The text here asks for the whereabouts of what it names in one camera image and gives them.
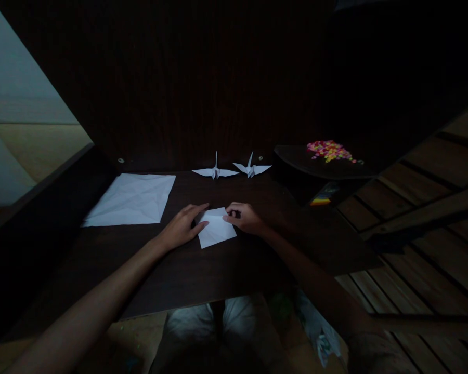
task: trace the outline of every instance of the beige wall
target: beige wall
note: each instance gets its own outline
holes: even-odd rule
[[[0,124],[0,138],[36,183],[91,142],[80,125]]]
[[[0,139],[0,206],[12,204],[35,185]]]

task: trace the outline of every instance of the hand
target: hand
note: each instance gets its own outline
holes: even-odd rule
[[[189,204],[182,209],[170,221],[163,231],[152,241],[158,245],[165,253],[171,251],[178,246],[192,240],[196,235],[204,229],[209,222],[204,221],[198,224],[194,229],[191,229],[192,220],[209,204],[193,205]]]
[[[229,215],[223,216],[224,221],[239,227],[248,234],[261,235],[268,229],[250,204],[232,202],[226,211]],[[236,218],[236,212],[240,213],[241,218]]]

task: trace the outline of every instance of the paper crane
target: paper crane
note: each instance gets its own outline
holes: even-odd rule
[[[204,177],[212,177],[213,179],[218,179],[218,177],[230,177],[235,174],[239,174],[237,171],[224,170],[217,168],[217,156],[218,151],[215,153],[215,167],[213,169],[199,169],[193,170],[195,173],[202,175]]]
[[[248,178],[253,177],[255,174],[261,174],[265,170],[267,170],[269,167],[272,166],[272,165],[269,165],[269,166],[255,166],[255,165],[253,165],[253,166],[251,166],[251,159],[252,158],[253,158],[253,152],[251,153],[250,160],[248,161],[248,166],[246,166],[246,167],[242,166],[241,164],[233,163],[243,173],[248,174]]]

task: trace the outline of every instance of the white paper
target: white paper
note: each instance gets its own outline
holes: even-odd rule
[[[198,234],[201,248],[206,248],[237,236],[234,226],[223,220],[222,217],[226,215],[225,208],[218,208],[207,210],[202,216],[196,217],[196,224],[203,221],[209,222],[209,225]]]
[[[256,174],[261,174],[265,170],[267,170],[269,167],[272,166],[272,165],[269,165],[269,166],[255,166],[255,165],[253,165],[253,166],[251,166],[251,159],[252,158],[253,158],[253,152],[251,152],[250,160],[248,161],[248,166],[243,166],[241,164],[233,163],[239,170],[241,170],[243,173],[247,174],[248,178],[252,178]]]
[[[218,151],[215,153],[215,167],[213,169],[199,169],[193,171],[199,175],[202,175],[204,177],[212,177],[213,179],[218,179],[218,177],[230,177],[239,174],[237,171],[217,168],[217,156]]]
[[[160,223],[175,176],[121,174],[91,210],[83,227]]]

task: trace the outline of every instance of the desk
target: desk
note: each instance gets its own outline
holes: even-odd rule
[[[332,275],[381,265],[331,208],[301,210],[268,173],[212,180],[193,172],[177,176],[161,223],[82,228],[39,297],[6,340],[38,333],[76,300],[156,236],[186,205],[232,201],[253,205],[260,216]],[[222,300],[294,283],[282,261],[259,238],[237,237],[201,249],[196,237],[167,255],[130,298],[120,318]]]

